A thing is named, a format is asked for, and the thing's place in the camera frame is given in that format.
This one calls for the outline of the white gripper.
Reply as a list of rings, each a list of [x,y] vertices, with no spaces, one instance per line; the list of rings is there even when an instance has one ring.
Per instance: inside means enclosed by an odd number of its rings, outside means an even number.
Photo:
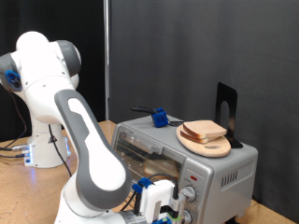
[[[169,205],[173,198],[174,184],[167,179],[159,180],[143,188],[141,195],[140,213],[148,223],[162,217],[160,208]]]

